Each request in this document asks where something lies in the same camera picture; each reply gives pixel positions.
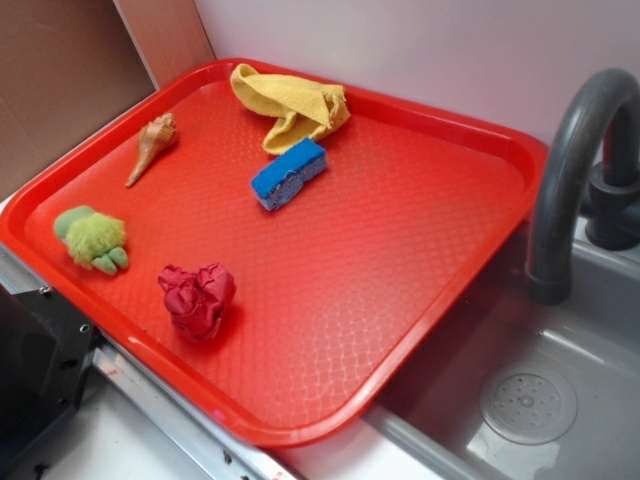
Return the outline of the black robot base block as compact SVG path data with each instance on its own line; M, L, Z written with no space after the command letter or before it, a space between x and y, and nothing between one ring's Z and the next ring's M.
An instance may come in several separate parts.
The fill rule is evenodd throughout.
M26 447L79 408L97 331L61 294L1 290L1 451Z

